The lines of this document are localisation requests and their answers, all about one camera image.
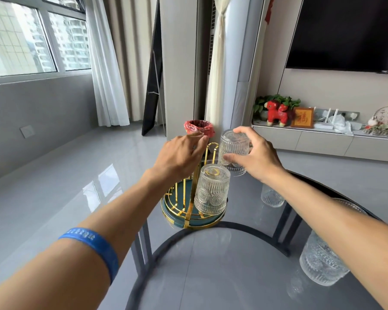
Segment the ribbed glass cup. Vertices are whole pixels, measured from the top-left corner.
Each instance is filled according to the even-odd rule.
[[[366,213],[357,205],[345,200],[337,201],[358,212]],[[349,272],[339,256],[314,231],[311,232],[303,248],[299,263],[302,270],[312,281],[323,286],[335,284]]]
[[[232,129],[225,130],[220,139],[218,148],[218,164],[225,166],[233,176],[240,176],[246,169],[236,163],[230,163],[223,159],[225,153],[236,153],[238,155],[248,155],[250,139],[244,133],[235,133]]]
[[[207,164],[201,169],[194,206],[202,213],[216,215],[227,206],[230,172],[221,165]]]
[[[280,194],[278,194],[277,191],[270,188],[266,184],[263,184],[260,198],[265,205],[273,208],[281,207],[285,201],[285,199]]]

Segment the blue wristband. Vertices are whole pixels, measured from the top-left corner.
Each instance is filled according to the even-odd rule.
[[[90,229],[75,227],[73,229],[69,229],[65,234],[59,237],[59,239],[61,238],[76,239],[95,250],[102,260],[104,260],[106,267],[108,268],[112,284],[119,270],[118,256],[112,246],[109,245],[109,243],[101,235]]]

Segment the red plastic bag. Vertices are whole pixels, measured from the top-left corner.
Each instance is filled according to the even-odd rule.
[[[210,138],[215,134],[214,126],[212,125],[212,123],[199,119],[193,121],[186,121],[184,123],[184,128],[187,134],[192,134],[196,131],[201,131],[204,135]]]

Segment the black table frame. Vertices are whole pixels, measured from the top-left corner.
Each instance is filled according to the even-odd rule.
[[[369,216],[378,219],[377,216],[375,216],[373,213],[362,207],[361,205],[355,203],[353,200],[347,198],[346,196],[334,191],[333,189],[326,187],[325,185],[316,182],[308,177],[305,177],[303,175],[294,173],[289,171],[294,177],[310,184],[312,187],[315,187],[319,191],[323,192],[324,194],[328,195],[331,198],[340,198],[343,200],[346,200],[350,203],[353,203],[360,208],[362,208]],[[236,229],[238,231],[243,231],[245,233],[251,234],[253,236],[256,236],[260,238],[261,240],[267,242],[268,244],[272,245],[274,248],[279,250],[281,253],[283,253],[286,257],[290,256],[290,250],[289,245],[292,241],[293,237],[296,234],[297,229],[299,228],[302,218],[296,214],[295,218],[293,219],[291,225],[289,226],[288,231],[286,232],[286,235],[284,236],[283,240],[280,241],[280,235],[283,233],[286,223],[289,220],[289,217],[292,213],[292,207],[290,204],[286,203],[282,215],[280,216],[279,222],[276,226],[276,229],[272,236],[269,236],[267,234],[262,233],[261,231],[254,229],[252,227],[234,223],[234,222],[224,222],[221,221],[215,226],[211,228],[228,228],[228,229]],[[144,293],[144,289],[148,283],[149,277],[151,276],[152,272],[154,271],[155,267],[158,265],[158,263],[161,261],[161,259],[165,256],[168,250],[175,245],[178,241],[183,239],[184,237],[188,236],[189,234],[192,234],[196,232],[196,230],[191,229],[182,229],[176,234],[172,235],[169,239],[164,241],[160,247],[152,253],[151,250],[151,244],[150,244],[150,237],[149,237],[149,231],[148,231],[148,222],[145,222],[142,226],[139,233],[135,236],[135,241],[132,243],[131,251],[132,255],[134,257],[134,262],[136,266],[136,270],[138,273],[138,278],[135,281],[134,287],[132,288],[131,294],[128,299],[128,303],[126,306],[126,310],[136,310],[139,307],[139,303],[141,301],[142,295]]]

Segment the black tv screen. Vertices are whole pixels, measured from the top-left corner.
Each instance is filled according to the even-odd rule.
[[[286,67],[388,73],[388,0],[304,0]]]

